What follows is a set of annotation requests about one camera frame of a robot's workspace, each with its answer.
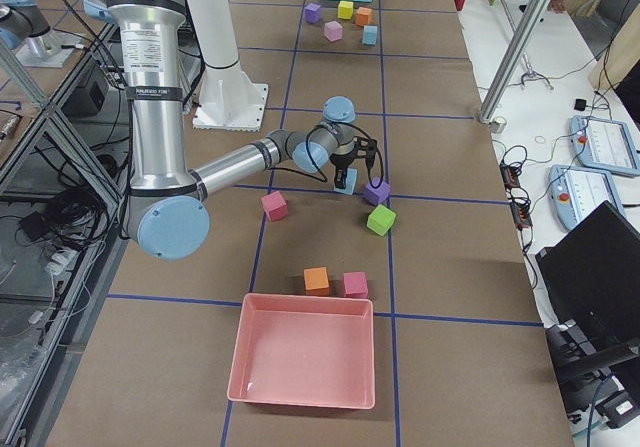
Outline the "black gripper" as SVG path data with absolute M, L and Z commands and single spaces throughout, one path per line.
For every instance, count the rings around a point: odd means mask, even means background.
M 352 142 L 339 147 L 330 156 L 330 162 L 335 167 L 334 190 L 347 187 L 349 167 L 357 159 L 364 158 L 364 138 L 356 136 Z

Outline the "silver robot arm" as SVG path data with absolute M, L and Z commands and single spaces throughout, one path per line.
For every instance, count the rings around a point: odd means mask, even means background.
M 15 50 L 28 38 L 39 38 L 51 30 L 35 0 L 1 0 L 1 41 Z
M 199 128 L 256 131 L 268 88 L 243 71 L 228 0 L 83 0 L 86 12 L 120 31 L 130 108 L 133 171 L 122 226 L 147 254 L 176 260 L 205 241 L 205 199 L 257 172 L 291 160 L 316 172 L 352 156 L 361 134 L 352 112 L 325 116 L 308 132 L 277 130 L 201 167 L 184 148 L 187 85 L 179 65 L 179 27 L 190 22 L 203 72 L 194 123 Z

